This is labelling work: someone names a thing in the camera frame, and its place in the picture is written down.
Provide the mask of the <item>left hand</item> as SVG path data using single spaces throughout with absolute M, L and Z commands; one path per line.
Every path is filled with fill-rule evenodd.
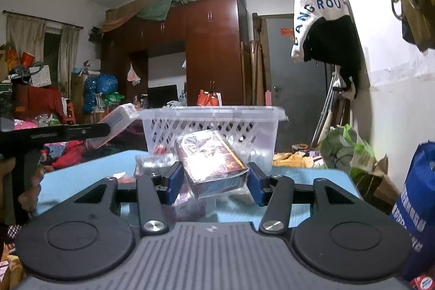
M 18 202 L 27 212 L 32 212 L 37 207 L 41 182 L 45 174 L 53 171 L 51 166 L 46 166 L 41 162 L 42 157 L 42 151 L 37 149 L 15 159 L 15 172 L 23 179 L 18 185 L 24 187 L 18 197 Z

